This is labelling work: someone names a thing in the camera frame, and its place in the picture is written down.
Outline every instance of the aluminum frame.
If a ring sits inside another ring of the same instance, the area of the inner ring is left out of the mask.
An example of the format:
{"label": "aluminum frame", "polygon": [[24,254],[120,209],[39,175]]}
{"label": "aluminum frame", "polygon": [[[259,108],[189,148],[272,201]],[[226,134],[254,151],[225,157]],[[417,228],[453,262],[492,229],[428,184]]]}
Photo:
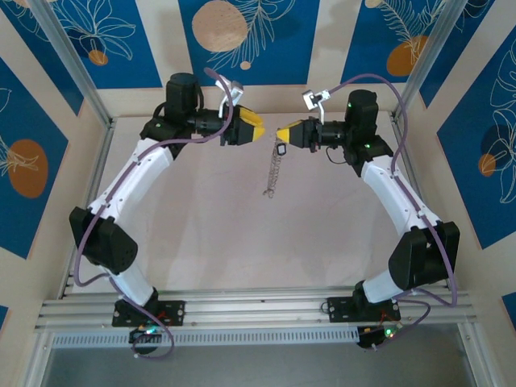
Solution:
{"label": "aluminum frame", "polygon": [[[81,87],[81,91],[92,102],[98,117],[105,123],[110,121],[106,109],[98,96],[93,82],[85,72],[77,54],[69,45],[69,40],[63,36],[62,28],[56,24],[55,15],[48,12],[49,6],[41,0],[28,0],[31,4],[37,21],[41,24],[45,34],[60,55],[74,80]],[[434,64],[441,47],[451,32],[456,16],[467,0],[450,2],[437,21],[431,38],[423,50],[414,71],[407,81],[402,94],[404,102],[409,105],[418,92],[418,89]],[[399,138],[401,132],[399,109],[393,113],[394,131]],[[102,150],[98,157],[96,169],[91,181],[88,202],[93,200],[100,182],[100,177],[106,163],[110,142],[113,135],[113,126],[106,133]],[[403,160],[409,174],[410,183],[420,194],[417,178],[410,164],[410,152],[404,150]],[[64,274],[59,299],[47,300],[43,303],[40,317],[35,326],[35,346],[27,366],[27,372],[22,385],[40,385],[52,345],[56,337],[72,333],[86,332],[94,337],[100,335],[126,334],[127,328],[113,328],[110,326],[114,302],[118,299],[115,293],[79,294],[70,293],[73,280],[73,257],[75,250],[70,254],[69,270]],[[429,286],[426,289],[446,297],[449,291],[445,286]],[[163,292],[161,299],[181,299],[187,301],[185,308],[185,325],[175,329],[179,332],[223,332],[234,330],[285,330],[296,329],[324,329],[342,327],[352,329],[367,322],[353,324],[331,324],[329,318],[320,310],[320,306],[327,297],[346,297],[352,294],[352,287],[339,288],[312,288],[312,289],[245,289],[245,290],[214,290],[189,292]],[[425,324],[456,323],[468,355],[472,373],[478,385],[502,386],[496,364],[492,361],[488,346],[485,343],[481,328],[476,320],[476,314],[467,292],[460,292],[459,305],[455,309],[445,308],[435,303],[431,298],[422,295],[416,299],[429,302],[432,313],[424,320]],[[402,323],[410,324],[424,310],[420,306],[400,305]]]}

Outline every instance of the leaf drawing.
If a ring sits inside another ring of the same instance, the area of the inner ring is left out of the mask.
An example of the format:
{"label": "leaf drawing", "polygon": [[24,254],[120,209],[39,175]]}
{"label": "leaf drawing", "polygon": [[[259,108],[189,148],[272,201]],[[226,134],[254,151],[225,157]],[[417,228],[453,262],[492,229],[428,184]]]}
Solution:
{"label": "leaf drawing", "polygon": [[[12,90],[0,88],[0,113],[7,107]],[[0,176],[4,176],[9,169],[16,170],[17,167],[24,167],[37,171],[38,167],[34,163],[38,156],[24,157],[9,149],[7,144],[0,136]]]}
{"label": "leaf drawing", "polygon": [[429,0],[422,11],[416,13],[411,0],[382,0],[378,8],[384,14],[387,27],[393,30],[398,40],[410,48],[410,60],[414,64],[422,51],[422,37],[443,11],[446,0]]}
{"label": "leaf drawing", "polygon": [[[29,8],[15,0],[0,1],[25,29],[48,42]],[[134,35],[136,25],[112,17],[111,0],[56,0],[50,7],[79,56],[89,57],[96,65],[107,63],[107,53],[132,59],[133,52],[124,39]]]}
{"label": "leaf drawing", "polygon": [[500,173],[501,204],[516,199],[516,40],[503,56],[490,96],[496,139],[481,158],[481,173]]}
{"label": "leaf drawing", "polygon": [[273,22],[288,14],[296,0],[289,0],[289,5],[278,12],[278,4],[284,0],[235,0],[234,6],[244,17],[247,24],[247,36],[237,48],[225,52],[212,52],[208,62],[213,63],[214,69],[226,65],[232,68],[242,62],[250,64],[267,48],[267,42],[274,42]]}
{"label": "leaf drawing", "polygon": [[2,1],[6,5],[6,8],[18,19],[23,28],[36,35],[41,40],[48,42],[47,36],[44,34],[30,9],[17,3],[15,0]]}
{"label": "leaf drawing", "polygon": [[462,14],[460,14],[459,19],[455,23],[456,29],[462,33],[466,19],[480,18],[484,14],[485,10],[487,10],[490,3],[491,0],[484,0],[483,3],[479,3],[478,0],[469,0],[462,11]]}

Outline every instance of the cable clip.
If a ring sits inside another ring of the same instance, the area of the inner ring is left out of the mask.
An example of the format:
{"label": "cable clip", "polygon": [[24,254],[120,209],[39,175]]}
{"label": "cable clip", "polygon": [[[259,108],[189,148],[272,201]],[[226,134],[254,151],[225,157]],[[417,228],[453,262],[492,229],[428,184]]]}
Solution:
{"label": "cable clip", "polygon": [[91,205],[88,207],[88,210],[90,210],[92,214],[96,214],[101,207],[104,206],[105,208],[107,208],[110,204],[106,200],[108,194],[109,193],[107,192],[107,190],[102,192],[102,195],[100,195],[95,202],[91,203]]}
{"label": "cable clip", "polygon": [[[227,88],[230,90],[231,100],[233,101],[233,106],[235,106],[238,101],[242,98],[243,95],[243,86],[241,83],[237,81],[229,81],[226,77],[220,76],[224,83],[226,84]],[[215,85],[224,91],[224,87],[220,81],[216,81]],[[223,117],[224,112],[224,104],[227,103],[227,95],[224,93],[223,100],[220,102],[220,105],[218,106],[218,117],[221,119]]]}
{"label": "cable clip", "polygon": [[324,108],[322,102],[331,98],[330,92],[323,90],[320,93],[314,94],[312,90],[307,90],[302,96],[308,110],[319,109],[319,121],[324,123]]}
{"label": "cable clip", "polygon": [[131,161],[131,163],[136,163],[136,165],[138,165],[138,163],[139,163],[138,153],[136,153],[136,152],[133,153],[131,155],[130,161]]}
{"label": "cable clip", "polygon": [[400,169],[397,167],[397,165],[396,165],[396,168],[391,172],[392,172],[393,177],[400,176]]}

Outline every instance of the floral line drawing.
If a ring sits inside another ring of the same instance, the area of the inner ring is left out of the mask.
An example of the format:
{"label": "floral line drawing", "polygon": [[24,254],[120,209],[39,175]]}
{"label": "floral line drawing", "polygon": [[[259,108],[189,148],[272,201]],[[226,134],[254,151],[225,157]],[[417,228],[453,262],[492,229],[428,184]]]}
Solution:
{"label": "floral line drawing", "polygon": [[384,13],[387,27],[393,30],[400,43],[410,49],[410,63],[419,58],[422,46],[426,43],[428,30],[435,24],[444,9],[446,0],[437,0],[433,6],[429,0],[422,11],[416,14],[411,0],[382,0],[378,8]]}
{"label": "floral line drawing", "polygon": [[[211,57],[208,60],[215,70],[226,65],[232,68],[240,65],[242,69],[249,69],[252,62],[267,48],[268,42],[273,43],[275,33],[273,23],[287,15],[295,5],[296,0],[289,0],[285,9],[279,5],[286,0],[213,0],[206,3],[193,18],[193,32],[198,42],[208,51]],[[224,10],[227,16],[224,20],[210,20],[213,11]],[[206,29],[196,23],[206,23]],[[215,29],[227,34],[229,41],[226,46],[214,49],[214,44],[203,44],[203,34],[209,34]]]}
{"label": "floral line drawing", "polygon": [[[412,0],[364,1],[366,7],[381,11],[387,28],[395,33],[400,43],[389,55],[387,70],[398,77],[410,75],[447,0],[434,0],[432,5],[431,0],[426,0],[420,12],[416,12]],[[465,19],[480,18],[490,2],[469,0],[455,27],[462,33]]]}
{"label": "floral line drawing", "polygon": [[516,114],[511,108],[516,103],[516,40],[498,67],[491,90],[490,105],[495,108],[493,121],[496,131],[486,132],[485,138],[494,141],[482,149],[479,170],[490,177],[500,173],[501,204],[516,199]]}
{"label": "floral line drawing", "polygon": [[455,27],[462,33],[466,19],[480,18],[484,14],[485,10],[487,10],[490,3],[491,0],[469,0],[460,15],[459,20],[455,23]]}
{"label": "floral line drawing", "polygon": [[2,0],[7,9],[20,21],[23,28],[32,34],[35,34],[41,40],[48,42],[47,36],[41,30],[40,25],[35,20],[34,15],[28,8],[25,0]]}
{"label": "floral line drawing", "polygon": [[[9,89],[0,89],[0,113],[7,107],[11,92]],[[13,152],[0,136],[0,176],[4,176],[10,169],[15,172],[18,167],[37,171],[38,167],[34,165],[37,160],[38,156],[27,158]]]}
{"label": "floral line drawing", "polygon": [[[10,7],[20,23],[42,40],[48,41],[30,10],[21,0]],[[131,60],[133,52],[124,39],[135,34],[136,25],[111,16],[111,0],[54,0],[50,2],[56,17],[70,38],[79,56],[98,66],[107,65],[108,53]]]}

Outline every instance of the blue wallpaper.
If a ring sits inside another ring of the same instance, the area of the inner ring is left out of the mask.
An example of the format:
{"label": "blue wallpaper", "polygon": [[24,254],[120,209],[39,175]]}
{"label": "blue wallpaper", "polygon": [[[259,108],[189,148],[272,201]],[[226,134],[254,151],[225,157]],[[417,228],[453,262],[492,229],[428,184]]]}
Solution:
{"label": "blue wallpaper", "polygon": [[437,56],[434,65],[422,83],[421,89],[419,89],[426,106],[431,104],[493,3],[494,0],[469,0],[466,4],[455,28],[448,36],[439,56]]}
{"label": "blue wallpaper", "polygon": [[482,248],[516,231],[516,28],[439,129]]}
{"label": "blue wallpaper", "polygon": [[65,66],[48,42],[47,36],[35,21],[28,8],[19,5],[14,0],[0,0],[0,9],[6,14],[25,44],[39,61],[56,88],[63,94],[75,114],[79,113],[84,100],[81,91],[70,77]]}
{"label": "blue wallpaper", "polygon": [[6,321],[7,313],[9,312],[9,308],[6,306],[0,305],[0,333],[2,333],[3,323]]}
{"label": "blue wallpaper", "polygon": [[51,4],[99,89],[161,87],[135,0]]}
{"label": "blue wallpaper", "polygon": [[206,66],[244,85],[306,84],[318,0],[179,0],[179,6],[201,85],[213,85]]}
{"label": "blue wallpaper", "polygon": [[516,293],[507,294],[501,299],[506,306],[510,321],[513,323],[513,327],[516,330]]}
{"label": "blue wallpaper", "polygon": [[27,258],[68,140],[0,59],[0,247]]}
{"label": "blue wallpaper", "polygon": [[391,82],[405,82],[444,4],[440,0],[364,0],[341,81],[375,73]]}

